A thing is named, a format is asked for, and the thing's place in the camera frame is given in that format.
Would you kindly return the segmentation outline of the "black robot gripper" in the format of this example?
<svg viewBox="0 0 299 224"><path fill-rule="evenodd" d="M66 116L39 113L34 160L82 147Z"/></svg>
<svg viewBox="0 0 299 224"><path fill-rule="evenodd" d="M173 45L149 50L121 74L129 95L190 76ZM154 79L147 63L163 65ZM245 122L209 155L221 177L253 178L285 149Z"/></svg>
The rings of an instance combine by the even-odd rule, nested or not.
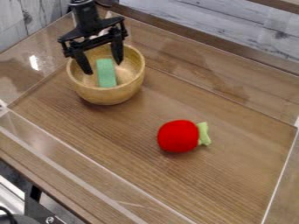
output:
<svg viewBox="0 0 299 224"><path fill-rule="evenodd" d="M93 75L94 71L86 51L106 43L111 44L111 51L115 62L122 63L125 58L125 39L129 35L122 16L113 18L102 18L97 7L95 0L71 0L71 12L75 18L75 28L62 35L58 39L66 57L73 57L87 75ZM98 35L106 28L109 33L98 38L90 39L93 35Z"/></svg>

